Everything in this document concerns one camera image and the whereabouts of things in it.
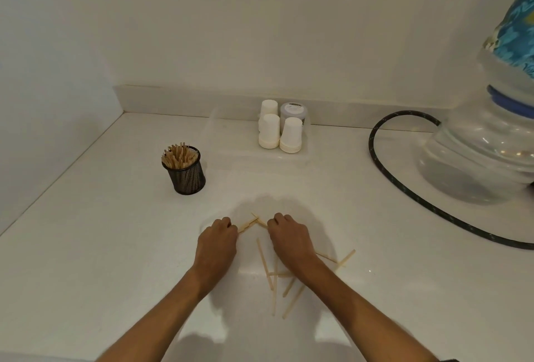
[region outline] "clear plastic tray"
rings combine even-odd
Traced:
[[[313,141],[310,119],[304,122],[302,149],[288,154],[279,147],[265,149],[258,144],[259,108],[218,107],[213,109],[199,142],[209,167],[259,171],[301,168],[312,162]]]

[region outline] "person's right arm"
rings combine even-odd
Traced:
[[[367,362],[437,362],[429,350],[348,287],[317,257],[304,224],[277,213],[268,225],[280,260],[330,309]]]

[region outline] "bundle of wooden stirrers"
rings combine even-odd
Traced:
[[[197,157],[198,153],[195,150],[181,142],[179,145],[173,144],[169,150],[165,150],[161,156],[161,161],[170,169],[184,169],[193,165]]]
[[[252,213],[252,215],[254,216],[253,219],[251,219],[250,221],[247,221],[246,223],[244,223],[243,225],[238,227],[239,234],[241,234],[244,231],[248,230],[251,226],[253,226],[255,224],[259,224],[263,228],[267,228],[267,224],[262,219],[260,219],[254,213]],[[262,259],[263,268],[265,270],[265,276],[267,277],[267,282],[269,283],[269,287],[270,287],[270,289],[272,291],[272,315],[275,316],[276,315],[276,299],[277,299],[277,295],[278,295],[278,293],[277,293],[278,292],[278,278],[292,278],[290,283],[287,285],[286,290],[284,290],[284,293],[282,294],[282,297],[286,297],[289,294],[289,292],[290,292],[291,288],[293,287],[293,284],[295,284],[295,281],[297,280],[297,278],[289,271],[279,271],[278,270],[278,257],[276,257],[276,256],[275,256],[275,271],[274,272],[270,272],[269,268],[267,267],[267,262],[265,261],[265,256],[263,255],[262,245],[259,242],[259,238],[256,239],[256,243],[258,245],[259,256]],[[345,266],[345,264],[352,257],[352,255],[354,255],[356,253],[356,250],[353,249],[352,251],[350,251],[348,253],[348,255],[346,257],[344,257],[341,261],[338,261],[337,259],[335,259],[333,257],[330,257],[329,255],[327,255],[327,254],[325,254],[323,252],[315,251],[315,253],[318,256],[320,256],[322,258],[325,258],[325,259],[328,259],[330,262],[333,262],[335,264],[334,272],[337,272],[340,268]],[[305,288],[306,288],[306,286],[304,284],[302,284],[300,286],[300,288],[298,289],[297,294],[295,295],[295,297],[290,301],[290,304],[287,306],[286,311],[284,312],[284,314],[282,314],[282,318],[284,320],[287,318],[287,316],[289,316],[291,310],[293,309],[293,307],[297,303],[298,298],[302,295],[302,292],[304,291]]]

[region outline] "person's left arm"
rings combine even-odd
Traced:
[[[230,218],[215,220],[199,236],[191,269],[96,362],[160,362],[185,320],[230,268],[237,237]]]

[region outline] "black metal mesh container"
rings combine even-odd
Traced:
[[[181,195],[192,195],[204,188],[206,184],[206,177],[200,165],[200,151],[194,147],[189,146],[190,150],[197,152],[197,160],[187,168],[170,169],[164,163],[163,167],[169,172],[170,180],[176,190]]]

